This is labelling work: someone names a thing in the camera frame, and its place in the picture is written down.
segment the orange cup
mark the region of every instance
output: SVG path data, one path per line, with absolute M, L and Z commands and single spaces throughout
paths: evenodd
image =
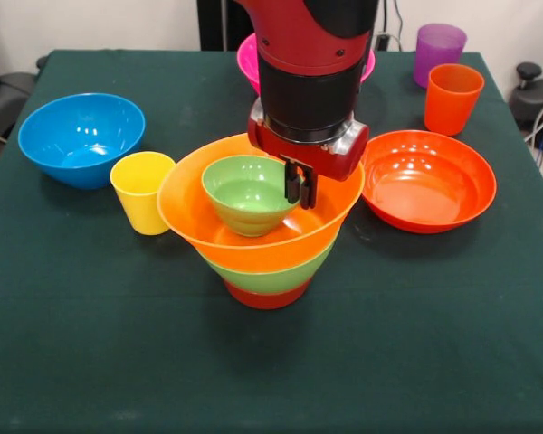
M 435 132 L 455 136 L 464 130 L 485 80 L 468 66 L 447 63 L 433 68 L 428 77 L 424 124 Z

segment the yellow cup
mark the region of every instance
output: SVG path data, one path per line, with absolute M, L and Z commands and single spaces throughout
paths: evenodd
M 135 231 L 143 235 L 167 231 L 158 212 L 157 192 L 174 166 L 170 157 L 152 151 L 130 154 L 113 166 L 110 182 Z

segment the orange bowl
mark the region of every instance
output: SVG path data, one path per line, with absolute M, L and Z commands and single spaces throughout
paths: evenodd
M 437 233 L 475 219 L 497 181 L 487 161 L 454 138 L 395 131 L 370 140 L 362 157 L 362 196 L 382 220 L 404 231 Z
M 169 228 L 226 269 L 274 272 L 318 256 L 336 238 L 364 185 L 361 165 L 344 182 L 319 176 L 314 209 L 298 207 L 274 231 L 246 238 L 219 220 L 201 185 L 201 174 L 209 164 L 233 155 L 267 154 L 253 147 L 246 134 L 218 140 L 179 161 L 165 178 L 157 198 L 159 213 Z

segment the pink bowl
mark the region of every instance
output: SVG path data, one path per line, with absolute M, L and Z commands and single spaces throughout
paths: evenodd
M 255 33 L 250 34 L 237 50 L 237 64 L 239 69 L 242 70 L 247 80 L 252 84 L 253 88 L 260 94 L 260 73 L 258 71 L 257 64 L 257 42 L 255 41 Z M 360 82 L 364 82 L 365 79 L 372 73 L 376 65 L 376 56 L 374 52 L 370 50 L 368 54 L 368 62 L 364 74 Z

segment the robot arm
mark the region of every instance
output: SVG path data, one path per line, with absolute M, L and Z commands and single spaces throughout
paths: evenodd
M 313 207 L 318 175 L 345 180 L 366 146 L 353 110 L 378 0 L 236 1 L 258 42 L 261 97 L 249 138 L 286 161 L 288 200 Z

